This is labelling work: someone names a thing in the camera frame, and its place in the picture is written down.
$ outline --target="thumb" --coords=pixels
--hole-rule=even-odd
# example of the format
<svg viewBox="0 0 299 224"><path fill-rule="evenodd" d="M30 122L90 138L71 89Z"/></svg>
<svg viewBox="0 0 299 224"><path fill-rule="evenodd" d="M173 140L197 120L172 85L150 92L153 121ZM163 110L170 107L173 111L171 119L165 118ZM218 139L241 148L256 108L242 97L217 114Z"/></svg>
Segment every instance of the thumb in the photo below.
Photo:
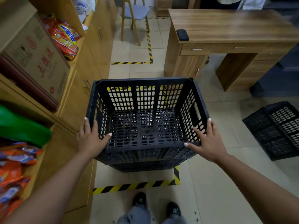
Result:
<svg viewBox="0 0 299 224"><path fill-rule="evenodd" d="M109 141L109 139L111 138L112 133L108 133L106 134L106 136L102 139L102 142L106 145Z"/></svg>
<svg viewBox="0 0 299 224"><path fill-rule="evenodd" d="M201 154L202 153L202 147L201 146L196 146L196 145L194 145L192 143L187 143L187 142L184 143L184 146L187 147L187 148L189 148L189 149L192 149L197 154Z"/></svg>

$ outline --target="tiled floor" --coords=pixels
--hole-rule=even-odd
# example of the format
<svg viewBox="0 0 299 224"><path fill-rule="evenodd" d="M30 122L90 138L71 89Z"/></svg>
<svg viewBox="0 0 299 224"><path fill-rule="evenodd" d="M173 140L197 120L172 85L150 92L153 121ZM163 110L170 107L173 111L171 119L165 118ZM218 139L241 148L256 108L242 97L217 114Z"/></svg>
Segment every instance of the tiled floor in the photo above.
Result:
<svg viewBox="0 0 299 224"><path fill-rule="evenodd" d="M110 79L163 77L170 20L155 19L149 14L150 38L154 63L112 65ZM137 45L135 31L125 20L124 41L120 41L121 20L115 34L112 62L149 61L146 44L145 21L138 21L141 47ZM299 109L299 98L252 98L248 91L224 92L215 70L224 55L211 55L196 81L204 97L208 112L217 125L230 154L262 173L272 181L299 196L299 157L270 161L257 141L245 127L242 119L260 107L282 100L290 101ZM261 223L230 178L215 164L199 155L179 166L181 185L143 190L147 194L152 223L161 223L166 216L169 201L177 202L189 223ZM98 162L95 187L133 182L172 179L172 170L139 173L120 173ZM131 208L135 191L122 191L94 195L90 223L117 222L119 216Z"/></svg>

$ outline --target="crate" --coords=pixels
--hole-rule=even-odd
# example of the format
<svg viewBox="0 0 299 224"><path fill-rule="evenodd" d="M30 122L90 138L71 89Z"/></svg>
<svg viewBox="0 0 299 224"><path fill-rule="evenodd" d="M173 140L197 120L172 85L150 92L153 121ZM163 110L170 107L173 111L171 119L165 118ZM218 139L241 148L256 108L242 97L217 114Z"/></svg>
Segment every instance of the crate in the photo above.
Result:
<svg viewBox="0 0 299 224"><path fill-rule="evenodd" d="M112 132L96 159L123 172L170 169L196 153L193 126L205 133L209 114L193 79L150 78L94 81L87 115L99 138Z"/></svg>
<svg viewBox="0 0 299 224"><path fill-rule="evenodd" d="M271 160L299 156L299 112L289 102L267 105L243 122Z"/></svg>

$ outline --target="black shoe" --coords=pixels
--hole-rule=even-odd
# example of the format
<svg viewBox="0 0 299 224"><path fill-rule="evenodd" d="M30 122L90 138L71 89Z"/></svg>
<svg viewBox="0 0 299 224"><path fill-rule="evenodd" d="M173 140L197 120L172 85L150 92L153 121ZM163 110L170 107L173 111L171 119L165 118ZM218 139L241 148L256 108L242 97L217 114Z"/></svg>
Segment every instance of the black shoe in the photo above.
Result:
<svg viewBox="0 0 299 224"><path fill-rule="evenodd" d="M143 192L139 192L136 194L136 196L133 199L133 206L137 204L143 204L144 207L147 205L147 196Z"/></svg>
<svg viewBox="0 0 299 224"><path fill-rule="evenodd" d="M181 216L181 209L174 202L169 202L169 204L167 205L167 211L166 211L167 217L169 217L171 214L177 215L179 217Z"/></svg>

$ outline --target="desk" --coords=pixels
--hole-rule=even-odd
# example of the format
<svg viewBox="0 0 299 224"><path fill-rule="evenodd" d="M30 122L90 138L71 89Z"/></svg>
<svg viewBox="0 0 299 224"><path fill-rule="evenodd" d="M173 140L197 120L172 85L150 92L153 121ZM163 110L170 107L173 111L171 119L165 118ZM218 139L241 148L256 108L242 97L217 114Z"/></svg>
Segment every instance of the desk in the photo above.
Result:
<svg viewBox="0 0 299 224"><path fill-rule="evenodd" d="M224 91L248 90L297 42L299 30L274 10L169 9L166 77L196 77L210 53L227 53L216 70ZM179 41L185 29L189 41Z"/></svg>

